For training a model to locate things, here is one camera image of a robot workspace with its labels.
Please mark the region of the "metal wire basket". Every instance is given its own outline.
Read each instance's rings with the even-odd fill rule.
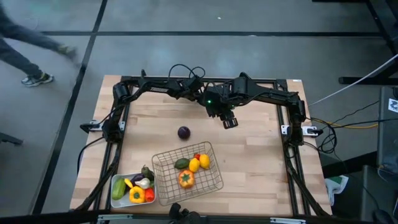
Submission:
[[[210,158],[210,168],[199,168],[194,174],[195,185],[183,189],[178,183],[181,170],[174,168],[178,159],[192,159],[195,154],[207,154]],[[163,206],[186,199],[208,194],[224,187],[216,156],[210,142],[201,142],[192,146],[156,154],[152,157],[152,167],[156,178],[157,198]]]

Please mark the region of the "cucumber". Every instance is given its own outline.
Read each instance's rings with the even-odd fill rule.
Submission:
[[[124,183],[123,178],[120,178],[117,181],[115,181],[115,183],[113,184],[112,199],[113,200],[121,199],[124,195],[125,189],[126,189],[126,184]]]
[[[184,169],[189,166],[189,159],[182,158],[175,162],[174,167],[177,169]]]

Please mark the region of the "lemon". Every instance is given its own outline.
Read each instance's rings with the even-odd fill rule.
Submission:
[[[199,161],[200,161],[200,166],[202,168],[209,169],[209,166],[210,166],[209,156],[207,156],[206,154],[202,154],[202,155],[200,155]]]
[[[199,160],[197,158],[193,158],[189,162],[189,170],[192,171],[192,172],[198,171],[199,166],[200,166],[200,162],[199,162]]]

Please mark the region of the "gray floor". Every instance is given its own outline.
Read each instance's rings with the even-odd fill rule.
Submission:
[[[92,30],[101,1],[8,0],[4,4],[21,24],[37,30]],[[364,4],[312,3],[309,0],[217,0],[163,2],[109,0],[100,30],[218,30],[374,32]],[[84,54],[89,37],[54,37]],[[78,74],[64,58],[11,41],[21,53],[54,74],[51,85],[26,89],[24,74],[0,62],[0,131],[24,139],[21,147],[0,144],[0,216],[29,212],[49,150]],[[340,76],[362,77],[391,53],[379,38],[311,37],[97,37],[78,96],[60,160],[43,212],[69,208],[76,180],[76,160],[86,143],[81,123],[92,118],[104,75],[166,75],[175,63],[202,66],[209,77],[301,79],[308,102],[340,88]],[[175,70],[175,75],[187,75]],[[333,121],[378,99],[379,86],[354,86],[310,108],[311,115]],[[377,106],[347,118],[377,118]],[[349,159],[376,150],[377,129],[338,130],[337,154]]]

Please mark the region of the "wooden table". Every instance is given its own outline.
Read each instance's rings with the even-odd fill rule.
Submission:
[[[112,87],[120,80],[119,75],[104,77],[94,119],[101,120],[109,113],[113,102]],[[287,80],[287,83],[289,91],[298,91],[305,100],[301,80]],[[209,141],[217,157],[224,187],[181,202],[183,208],[201,215],[291,216],[276,106],[253,101],[236,108],[234,113],[239,126],[224,130],[220,119],[209,118],[205,108],[197,103],[176,100],[161,93],[142,94],[131,103],[118,174],[139,172],[144,164],[152,168],[154,154]],[[180,126],[191,129],[188,141],[179,140],[177,129]],[[100,132],[90,133],[87,142],[100,136]],[[305,137],[305,141],[315,144],[310,137]],[[106,142],[102,141],[86,149],[70,208],[79,206],[98,183],[105,147]],[[309,146],[300,146],[300,155],[309,191],[323,209],[331,213],[318,152]],[[109,181],[104,186],[100,209],[105,207],[108,187]],[[303,213],[297,186],[296,194],[299,211]],[[154,202],[112,208],[112,212],[168,214],[169,209],[170,206],[163,207]]]

